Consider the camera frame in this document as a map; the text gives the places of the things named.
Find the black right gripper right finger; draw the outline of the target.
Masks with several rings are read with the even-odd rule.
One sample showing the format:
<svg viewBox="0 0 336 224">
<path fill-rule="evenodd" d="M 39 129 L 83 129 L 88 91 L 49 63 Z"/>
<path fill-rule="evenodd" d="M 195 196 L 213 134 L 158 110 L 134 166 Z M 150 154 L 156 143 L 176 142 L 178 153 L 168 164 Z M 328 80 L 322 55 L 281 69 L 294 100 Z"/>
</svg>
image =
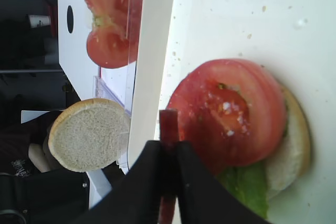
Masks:
<svg viewBox="0 0 336 224">
<path fill-rule="evenodd" d="M 178 142 L 181 223 L 267 223 L 231 195 L 207 170 L 191 144 Z"/>
</svg>

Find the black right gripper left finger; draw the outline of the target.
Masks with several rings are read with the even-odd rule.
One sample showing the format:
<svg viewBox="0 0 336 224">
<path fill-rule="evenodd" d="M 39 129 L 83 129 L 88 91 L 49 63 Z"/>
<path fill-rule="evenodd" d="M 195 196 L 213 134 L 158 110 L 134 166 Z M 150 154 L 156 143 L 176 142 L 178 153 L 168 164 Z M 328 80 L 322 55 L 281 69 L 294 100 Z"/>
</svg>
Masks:
<svg viewBox="0 0 336 224">
<path fill-rule="evenodd" d="M 72 223 L 157 223 L 161 200 L 161 154 L 159 141 L 147 141 L 121 183 Z"/>
</svg>

